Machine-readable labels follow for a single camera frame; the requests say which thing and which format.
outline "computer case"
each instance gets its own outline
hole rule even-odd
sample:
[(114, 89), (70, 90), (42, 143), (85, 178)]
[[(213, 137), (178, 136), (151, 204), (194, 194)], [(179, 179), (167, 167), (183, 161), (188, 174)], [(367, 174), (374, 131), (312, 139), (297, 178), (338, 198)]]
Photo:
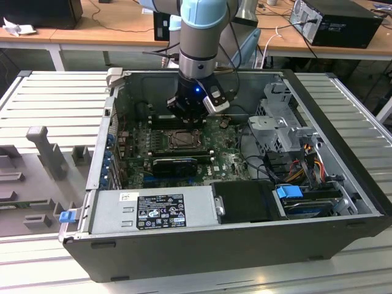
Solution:
[(0, 0), (0, 24), (3, 18), (19, 25), (36, 28), (73, 29), (83, 9), (80, 0)]
[(296, 0), (290, 16), (311, 45), (346, 48), (367, 48), (382, 20), (349, 0)]

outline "yellow wire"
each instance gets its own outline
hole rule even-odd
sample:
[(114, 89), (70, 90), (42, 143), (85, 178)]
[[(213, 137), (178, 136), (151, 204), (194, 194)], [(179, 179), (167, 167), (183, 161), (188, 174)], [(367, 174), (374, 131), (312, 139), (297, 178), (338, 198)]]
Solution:
[(286, 179), (286, 182), (290, 182), (290, 181), (294, 180), (296, 177), (302, 175), (303, 172), (304, 172), (303, 169), (300, 170), (300, 171), (298, 171), (297, 173), (295, 173), (294, 175), (292, 175), (291, 177), (289, 177), (288, 179)]

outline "aluminum profile table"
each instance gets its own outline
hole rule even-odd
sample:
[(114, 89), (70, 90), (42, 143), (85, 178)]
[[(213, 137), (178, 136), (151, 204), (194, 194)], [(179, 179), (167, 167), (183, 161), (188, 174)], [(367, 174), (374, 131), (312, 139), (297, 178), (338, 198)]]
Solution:
[[(392, 136), (337, 79), (324, 73), (298, 73), (298, 78), (326, 117), (392, 200)], [(304, 111), (299, 112), (310, 123)]]
[(47, 126), (49, 143), (61, 151), (93, 151), (109, 95), (106, 72), (21, 72), (0, 100), (0, 146), (36, 153), (27, 131)]
[[(48, 75), (45, 78), (49, 78), (57, 74), (65, 76), (69, 73), (33, 72), (31, 76), (40, 79), (43, 77), (39, 75)], [(84, 75), (84, 81), (93, 75), (105, 76), (104, 72), (72, 73), (78, 74)], [(299, 74), (298, 77), (378, 184), (391, 196), (388, 190), (391, 184), (390, 158), (387, 155), (387, 148), (391, 147), (390, 134), (338, 80), (322, 74)], [(28, 88), (27, 85), (17, 87), (21, 81), (15, 82), (8, 92), (9, 99), (24, 95), (17, 92), (18, 88)], [(105, 93), (105, 87), (102, 86), (100, 91)], [(173, 262), (180, 263), (181, 259), (173, 257)], [(391, 293), (392, 230), (387, 229), (375, 238), (357, 240), (331, 260), (109, 284), (91, 281), (62, 247), (57, 234), (10, 237), (0, 240), (0, 281), (0, 291), (7, 293)]]

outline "white cable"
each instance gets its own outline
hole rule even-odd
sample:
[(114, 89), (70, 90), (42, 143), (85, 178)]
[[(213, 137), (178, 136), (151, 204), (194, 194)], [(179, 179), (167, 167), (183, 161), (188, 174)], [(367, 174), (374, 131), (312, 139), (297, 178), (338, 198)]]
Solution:
[[(303, 24), (303, 22), (300, 21), (300, 22), (298, 22), (298, 23), (293, 23), (291, 26), (302, 25), (302, 24)], [(282, 36), (281, 34), (279, 34), (279, 32), (277, 31), (277, 29), (279, 29), (279, 28), (280, 28), (279, 26), (276, 26), (276, 28), (275, 28), (275, 33), (276, 33), (276, 34), (273, 35), (273, 36), (271, 36), (271, 37), (268, 39), (267, 43), (265, 44), (264, 53), (263, 53), (263, 61), (262, 61), (262, 66), (260, 67), (260, 69), (263, 69), (263, 68), (264, 68), (264, 61), (265, 61), (265, 59), (266, 59), (267, 47), (268, 47), (268, 44), (270, 43), (270, 41), (271, 41), (273, 38), (277, 37), (277, 36), (283, 38), (283, 36)]]
[(263, 69), (263, 67), (264, 67), (264, 61), (265, 61), (265, 59), (266, 59), (265, 53), (267, 52), (268, 44), (270, 43), (270, 41), (271, 41), (273, 38), (275, 38), (275, 37), (277, 37), (277, 36), (282, 37), (282, 35), (280, 35), (280, 34), (273, 35), (273, 36), (271, 36), (271, 37), (268, 39), (267, 44), (265, 44), (264, 53), (263, 53), (262, 66), (260, 67), (261, 69)]

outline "desk leg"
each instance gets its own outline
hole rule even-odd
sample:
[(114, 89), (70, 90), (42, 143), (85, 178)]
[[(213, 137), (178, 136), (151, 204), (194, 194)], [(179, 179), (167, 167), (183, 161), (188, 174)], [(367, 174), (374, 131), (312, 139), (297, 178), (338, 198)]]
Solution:
[(392, 97), (385, 104), (385, 106), (380, 110), (380, 112), (377, 114), (375, 118), (377, 118), (380, 123), (383, 123), (391, 113), (392, 113)]
[(111, 65), (109, 52), (108, 51), (104, 51), (104, 61), (105, 61), (105, 65), (106, 66), (110, 66)]
[(51, 60), (53, 61), (53, 64), (55, 65), (56, 71), (63, 72), (65, 71), (64, 67), (64, 57), (62, 55), (61, 48), (59, 44), (49, 44), (47, 46), (47, 50), (50, 53)]

